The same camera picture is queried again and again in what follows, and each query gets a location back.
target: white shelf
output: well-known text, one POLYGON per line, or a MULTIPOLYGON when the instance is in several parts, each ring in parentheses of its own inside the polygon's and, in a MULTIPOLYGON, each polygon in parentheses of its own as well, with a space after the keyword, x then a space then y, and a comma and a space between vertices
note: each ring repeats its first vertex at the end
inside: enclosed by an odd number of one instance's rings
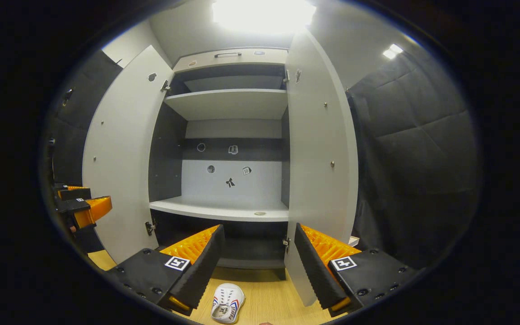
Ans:
POLYGON ((233 203, 203 201, 196 197, 175 197, 150 202, 150 208, 171 214, 197 218, 244 221, 244 222, 287 222, 288 208, 282 202, 233 203), (257 216, 254 212, 266 212, 257 216))
POLYGON ((165 103, 188 121, 280 120, 288 105, 285 90, 223 89, 169 96, 165 103))

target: drawer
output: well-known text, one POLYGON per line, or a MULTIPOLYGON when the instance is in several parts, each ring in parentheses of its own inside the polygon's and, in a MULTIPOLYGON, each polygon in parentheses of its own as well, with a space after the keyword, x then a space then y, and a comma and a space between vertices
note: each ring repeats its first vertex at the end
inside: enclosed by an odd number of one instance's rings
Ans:
POLYGON ((173 71, 177 73, 186 70, 235 64, 284 65, 287 55, 288 51, 284 49, 245 48, 209 51, 180 58, 173 71))

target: ceiling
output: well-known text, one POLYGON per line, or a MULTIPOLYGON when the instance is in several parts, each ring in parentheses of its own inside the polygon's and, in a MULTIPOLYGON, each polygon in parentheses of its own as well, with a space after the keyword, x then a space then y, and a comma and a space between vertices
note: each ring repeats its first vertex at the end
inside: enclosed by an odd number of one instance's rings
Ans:
MULTIPOLYGON (((187 0, 150 18, 153 33, 171 62, 190 53, 229 47, 290 46, 293 33, 246 33, 213 23, 214 1, 187 0)), ((362 8, 334 0, 309 2, 316 12, 308 30, 328 54, 345 87, 387 62, 382 52, 392 43, 405 50, 410 46, 410 38, 362 8)))

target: light fixture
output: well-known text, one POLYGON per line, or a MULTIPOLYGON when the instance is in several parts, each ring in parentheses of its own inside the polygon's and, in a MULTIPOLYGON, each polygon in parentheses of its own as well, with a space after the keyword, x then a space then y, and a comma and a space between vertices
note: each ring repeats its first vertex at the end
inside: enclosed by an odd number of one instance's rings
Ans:
POLYGON ((213 21, 251 33, 293 33, 310 25, 316 7, 304 0, 218 0, 213 21))
POLYGON ((386 50, 386 51, 382 52, 382 54, 383 54, 384 56, 386 56, 387 58, 389 58, 389 59, 393 59, 393 58, 396 57, 396 53, 394 53, 394 52, 391 51, 391 50, 386 50))
POLYGON ((390 50, 392 50, 393 52, 396 52, 396 53, 403 53, 403 49, 398 47, 398 45, 396 45, 396 44, 391 45, 390 50))
POLYGON ((388 50, 382 52, 382 55, 386 56, 389 59, 396 58, 396 54, 403 53, 403 49, 401 49, 398 45, 391 45, 388 50))

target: open cabinet door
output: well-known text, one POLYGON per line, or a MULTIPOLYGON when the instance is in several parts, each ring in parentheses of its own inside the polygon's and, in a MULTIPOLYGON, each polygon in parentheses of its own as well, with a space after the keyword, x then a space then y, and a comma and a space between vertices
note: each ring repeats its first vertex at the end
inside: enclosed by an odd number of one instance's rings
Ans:
POLYGON ((172 70, 150 45, 120 72, 97 106, 83 154, 83 185, 93 197, 111 195, 112 210, 97 221, 97 236, 116 263, 156 248, 148 197, 153 127, 172 70))
POLYGON ((296 224, 348 243, 357 208, 357 142, 338 74, 309 31, 295 35, 285 66, 290 78, 290 244, 284 263, 308 306, 316 296, 294 245, 296 224))

